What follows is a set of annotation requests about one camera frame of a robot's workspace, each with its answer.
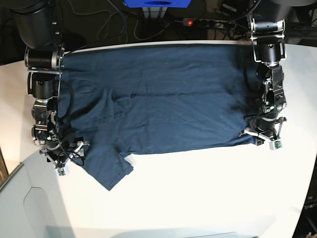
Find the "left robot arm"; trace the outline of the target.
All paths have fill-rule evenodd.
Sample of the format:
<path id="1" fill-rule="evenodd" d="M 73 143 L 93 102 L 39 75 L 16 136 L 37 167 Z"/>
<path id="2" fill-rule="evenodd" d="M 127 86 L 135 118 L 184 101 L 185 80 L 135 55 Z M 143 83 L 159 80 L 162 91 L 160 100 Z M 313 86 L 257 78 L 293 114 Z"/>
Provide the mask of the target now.
<path id="1" fill-rule="evenodd" d="M 284 44 L 285 17 L 292 8 L 289 0 L 256 0 L 247 13 L 257 77 L 262 82 L 262 104 L 259 112 L 246 116 L 248 126 L 241 132 L 255 138 L 256 145 L 268 142 L 271 150 L 282 147 L 281 128 L 286 121 L 279 113 L 287 106 L 280 65 L 286 59 Z"/>

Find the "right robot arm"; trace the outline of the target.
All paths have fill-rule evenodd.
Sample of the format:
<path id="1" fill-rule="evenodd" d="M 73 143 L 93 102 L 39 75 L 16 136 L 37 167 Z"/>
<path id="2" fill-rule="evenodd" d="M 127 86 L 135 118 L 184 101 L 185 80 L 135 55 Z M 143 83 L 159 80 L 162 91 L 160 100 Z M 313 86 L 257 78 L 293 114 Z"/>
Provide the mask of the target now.
<path id="1" fill-rule="evenodd" d="M 54 164 L 59 176 L 66 174 L 66 164 L 75 161 L 84 165 L 84 146 L 89 142 L 76 137 L 70 125 L 74 95 L 69 85 L 69 106 L 58 117 L 64 45 L 50 0 L 15 0 L 9 8 L 18 32 L 26 45 L 24 62 L 27 67 L 27 94 L 35 98 L 32 107 L 33 142 L 41 147 L 40 154 Z"/>

